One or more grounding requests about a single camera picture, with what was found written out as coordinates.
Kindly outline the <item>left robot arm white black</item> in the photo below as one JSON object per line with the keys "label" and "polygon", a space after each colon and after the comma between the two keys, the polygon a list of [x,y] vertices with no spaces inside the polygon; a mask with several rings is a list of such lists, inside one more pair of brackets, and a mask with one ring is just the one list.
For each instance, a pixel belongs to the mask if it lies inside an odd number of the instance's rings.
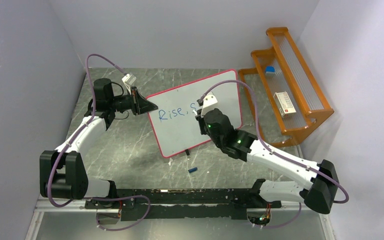
{"label": "left robot arm white black", "polygon": [[89,102],[87,112],[75,132],[54,150],[45,150],[39,157],[40,194],[53,198],[81,200],[98,198],[106,208],[114,207],[119,200],[115,182],[92,179],[87,175],[83,163],[94,142],[108,130],[116,112],[131,111],[141,115],[158,109],[158,106],[145,99],[133,86],[135,76],[126,74],[122,82],[126,94],[114,95],[113,82],[100,78],[93,83],[96,103]]}

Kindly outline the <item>pink framed whiteboard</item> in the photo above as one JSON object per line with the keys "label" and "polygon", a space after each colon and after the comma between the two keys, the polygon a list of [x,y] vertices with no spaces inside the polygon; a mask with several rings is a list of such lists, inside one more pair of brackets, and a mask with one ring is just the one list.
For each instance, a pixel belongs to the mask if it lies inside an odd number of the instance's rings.
{"label": "pink framed whiteboard", "polygon": [[163,157],[170,158],[211,140],[201,134],[195,112],[201,108],[197,100],[219,82],[226,83],[212,90],[217,107],[235,128],[242,127],[240,90],[233,82],[236,79],[236,70],[229,69],[147,97],[158,107],[148,117]]}

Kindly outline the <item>blue marker cap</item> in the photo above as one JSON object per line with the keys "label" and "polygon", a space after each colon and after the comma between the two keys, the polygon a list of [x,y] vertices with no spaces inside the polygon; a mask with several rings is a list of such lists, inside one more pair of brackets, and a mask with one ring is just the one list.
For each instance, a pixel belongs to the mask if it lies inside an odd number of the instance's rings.
{"label": "blue marker cap", "polygon": [[189,173],[193,173],[193,172],[196,172],[198,170],[197,167],[194,167],[194,168],[191,168],[188,170]]}

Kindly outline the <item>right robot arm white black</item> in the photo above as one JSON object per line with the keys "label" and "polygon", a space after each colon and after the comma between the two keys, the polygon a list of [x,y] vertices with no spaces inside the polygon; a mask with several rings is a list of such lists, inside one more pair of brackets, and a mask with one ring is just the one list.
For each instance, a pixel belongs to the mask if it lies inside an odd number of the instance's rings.
{"label": "right robot arm white black", "polygon": [[320,214],[329,214],[339,189],[334,164],[329,160],[318,163],[269,146],[247,131],[235,129],[227,115],[215,108],[205,115],[197,112],[202,135],[210,137],[215,146],[230,158],[257,163],[288,177],[289,181],[257,180],[250,193],[255,207],[265,203],[288,201],[303,203]]}

